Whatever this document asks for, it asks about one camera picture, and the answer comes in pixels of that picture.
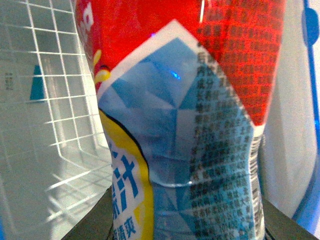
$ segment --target white wire basket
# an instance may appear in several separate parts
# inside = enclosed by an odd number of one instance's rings
[[[0,0],[0,216],[6,240],[60,240],[111,185],[71,0]],[[34,75],[35,66],[41,74]],[[44,98],[30,100],[34,77]]]

